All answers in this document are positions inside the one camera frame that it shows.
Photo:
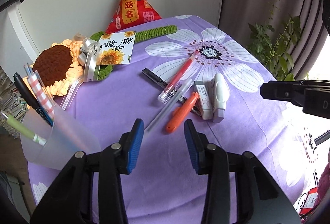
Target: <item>white plastic container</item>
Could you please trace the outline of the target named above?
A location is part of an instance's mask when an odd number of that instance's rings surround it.
[[[77,151],[86,154],[101,151],[98,139],[58,105],[54,107],[51,128],[33,109],[26,113],[23,125],[47,140],[44,146],[21,137],[23,153],[29,162],[61,170]]]

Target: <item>white tag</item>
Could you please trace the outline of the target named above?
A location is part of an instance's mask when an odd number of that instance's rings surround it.
[[[70,107],[70,104],[75,97],[76,92],[78,91],[79,86],[84,82],[84,76],[79,75],[79,77],[72,83],[70,86],[68,93],[63,98],[61,103],[61,108],[65,110],[67,107]]]
[[[307,209],[308,208],[313,208],[314,204],[315,204],[315,201],[316,201],[316,198],[317,198],[317,192],[309,194],[303,208],[307,208]]]

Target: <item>orange utility knife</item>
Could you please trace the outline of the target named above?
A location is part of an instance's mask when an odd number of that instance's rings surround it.
[[[194,92],[181,108],[174,110],[172,119],[166,125],[166,132],[172,133],[180,126],[198,99],[199,94]]]

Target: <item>red cushion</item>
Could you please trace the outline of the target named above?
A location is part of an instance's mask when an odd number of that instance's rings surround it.
[[[158,19],[161,17],[147,0],[121,0],[106,33],[114,33]]]

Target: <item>leaf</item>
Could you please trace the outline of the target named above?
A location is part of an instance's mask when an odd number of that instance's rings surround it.
[[[282,55],[285,52],[285,50],[286,50],[286,46],[285,46],[284,40],[281,38],[278,41],[278,46],[277,46],[276,53],[278,55]]]
[[[272,56],[272,49],[268,45],[265,45],[263,53],[267,58],[270,58]]]
[[[291,68],[293,69],[293,58],[291,57],[291,55],[289,53],[284,53],[284,55],[287,57],[289,64],[291,66]]]
[[[297,37],[296,37],[296,35],[292,34],[292,35],[290,35],[290,38],[291,38],[292,43],[294,45],[296,45],[297,44]]]
[[[282,69],[279,69],[277,76],[282,77],[283,75],[284,75],[283,70]]]
[[[283,36],[282,37],[283,37],[284,42],[286,42],[286,43],[289,42],[288,34],[283,33]]]
[[[299,16],[294,16],[292,18],[292,20],[294,21],[293,27],[296,28],[300,28],[300,17]]]
[[[255,39],[258,39],[258,37],[253,32],[251,32],[250,39],[255,40]]]
[[[275,69],[275,65],[276,65],[276,61],[274,61],[274,59],[272,59],[272,61],[270,62],[270,72],[273,73],[274,69]]]
[[[263,40],[265,42],[265,46],[268,46],[269,48],[273,48],[272,42],[271,42],[269,36],[267,34],[265,34],[263,37],[264,37]]]
[[[300,32],[294,31],[293,33],[296,35],[297,39],[300,40],[300,38],[301,38]]]
[[[267,27],[267,29],[269,29],[271,32],[274,32],[275,31],[275,29],[273,28],[273,26],[272,25],[266,25],[266,27]]]
[[[261,63],[264,63],[266,61],[265,55],[262,55],[262,54],[259,55],[259,60],[260,60]]]
[[[288,26],[288,23],[286,23],[285,21],[281,21],[281,24],[283,25],[284,29],[286,29],[286,27]]]
[[[261,43],[259,43],[259,44],[257,45],[257,53],[262,52],[263,49],[264,49],[263,45],[262,45]]]
[[[288,71],[288,64],[286,63],[286,60],[282,56],[278,56],[279,64],[281,65],[281,68],[284,72]]]
[[[293,73],[289,73],[289,74],[285,77],[284,81],[291,81],[291,82],[294,81]]]
[[[255,35],[258,34],[257,29],[255,28],[255,26],[251,25],[250,23],[249,23],[249,28],[250,28],[250,30],[252,31],[253,34],[255,34]]]
[[[265,30],[264,30],[264,27],[262,25],[255,24],[255,27],[257,28],[258,34],[260,34],[260,35],[264,34]]]

